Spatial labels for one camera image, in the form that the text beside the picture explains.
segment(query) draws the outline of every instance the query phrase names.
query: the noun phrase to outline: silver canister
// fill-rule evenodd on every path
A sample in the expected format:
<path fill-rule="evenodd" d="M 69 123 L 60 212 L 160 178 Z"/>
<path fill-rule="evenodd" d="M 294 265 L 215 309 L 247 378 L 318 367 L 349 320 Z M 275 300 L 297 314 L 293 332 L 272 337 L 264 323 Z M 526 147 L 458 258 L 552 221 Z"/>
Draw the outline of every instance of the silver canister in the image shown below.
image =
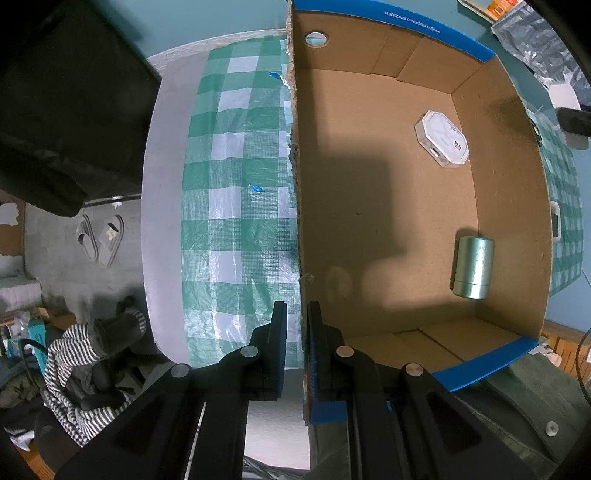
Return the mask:
<path fill-rule="evenodd" d="M 490 238 L 461 236 L 453 292 L 467 299 L 485 299 L 491 284 L 494 254 L 495 243 Z"/>

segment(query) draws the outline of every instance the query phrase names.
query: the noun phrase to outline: slipper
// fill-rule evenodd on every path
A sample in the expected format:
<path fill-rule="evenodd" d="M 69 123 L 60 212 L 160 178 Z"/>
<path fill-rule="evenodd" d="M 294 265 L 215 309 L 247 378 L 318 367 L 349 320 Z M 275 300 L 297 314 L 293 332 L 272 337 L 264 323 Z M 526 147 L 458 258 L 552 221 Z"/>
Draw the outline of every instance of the slipper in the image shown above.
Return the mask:
<path fill-rule="evenodd" d="M 101 267 L 109 268 L 111 266 L 122 237 L 123 219 L 119 215 L 115 215 L 105 223 L 99 236 L 99 263 Z"/>
<path fill-rule="evenodd" d="M 82 218 L 78 223 L 78 227 L 76 228 L 76 238 L 78 239 L 78 243 L 82 245 L 88 260 L 94 262 L 99 251 L 96 247 L 95 236 L 92 234 L 90 220 L 86 215 L 82 215 Z"/>

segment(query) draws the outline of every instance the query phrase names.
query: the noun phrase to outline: floor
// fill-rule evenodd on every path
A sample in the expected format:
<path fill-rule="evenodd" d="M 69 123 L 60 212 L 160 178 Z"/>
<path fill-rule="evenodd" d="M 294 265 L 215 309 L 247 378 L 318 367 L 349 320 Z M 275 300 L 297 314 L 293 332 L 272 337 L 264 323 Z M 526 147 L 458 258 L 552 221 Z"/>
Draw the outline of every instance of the floor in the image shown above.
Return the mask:
<path fill-rule="evenodd" d="M 41 283 L 46 307 L 69 310 L 79 322 L 85 322 L 113 316 L 117 301 L 133 295 L 140 311 L 147 315 L 139 241 L 140 203 L 132 200 L 116 209 L 113 204 L 84 208 L 75 218 L 58 217 L 27 205 L 25 270 Z M 82 214 L 88 215 L 97 240 L 113 215 L 123 219 L 124 235 L 109 268 L 90 262 L 78 244 L 76 228 Z"/>

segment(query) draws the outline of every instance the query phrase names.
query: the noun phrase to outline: green checkered tablecloth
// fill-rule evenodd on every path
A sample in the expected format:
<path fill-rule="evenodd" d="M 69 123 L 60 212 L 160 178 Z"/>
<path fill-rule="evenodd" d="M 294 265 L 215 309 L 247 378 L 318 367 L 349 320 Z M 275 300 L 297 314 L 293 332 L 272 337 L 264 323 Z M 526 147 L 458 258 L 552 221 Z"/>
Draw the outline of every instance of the green checkered tablecloth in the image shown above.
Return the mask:
<path fill-rule="evenodd" d="M 538 128 L 550 200 L 560 207 L 562 238 L 552 247 L 550 296 L 570 285 L 583 268 L 583 210 L 573 153 L 564 144 L 560 130 L 542 113 L 527 110 Z"/>
<path fill-rule="evenodd" d="M 246 345 L 276 300 L 288 309 L 285 365 L 303 364 L 287 64 L 285 36 L 237 42 L 209 53 L 197 89 L 181 201 L 194 367 Z"/>

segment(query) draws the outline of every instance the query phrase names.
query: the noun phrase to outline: metal screw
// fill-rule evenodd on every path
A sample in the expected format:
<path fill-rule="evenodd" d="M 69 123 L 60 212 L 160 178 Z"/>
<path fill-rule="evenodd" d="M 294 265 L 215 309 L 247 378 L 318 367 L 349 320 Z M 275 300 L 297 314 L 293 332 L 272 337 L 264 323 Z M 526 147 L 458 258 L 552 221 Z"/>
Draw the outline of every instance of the metal screw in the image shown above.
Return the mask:
<path fill-rule="evenodd" d="M 246 345 L 240 349 L 240 354 L 246 358 L 252 358 L 258 355 L 258 348 L 254 345 Z"/>
<path fill-rule="evenodd" d="M 189 370 L 191 370 L 191 369 L 188 365 L 178 364 L 170 369 L 170 374 L 174 378 L 183 378 L 183 377 L 187 376 L 187 374 L 189 373 Z"/>
<path fill-rule="evenodd" d="M 347 345 L 341 345 L 340 347 L 338 347 L 336 349 L 336 354 L 338 356 L 343 357 L 343 358 L 348 358 L 350 356 L 353 356 L 354 353 L 355 353 L 355 350 L 353 350 L 350 346 L 347 346 Z"/>
<path fill-rule="evenodd" d="M 424 372 L 423 367 L 419 364 L 408 364 L 405 370 L 411 377 L 420 377 Z"/>
<path fill-rule="evenodd" d="M 546 424 L 546 435 L 548 437 L 555 437 L 558 435 L 558 430 L 560 429 L 558 428 L 558 424 L 555 421 L 549 421 Z"/>

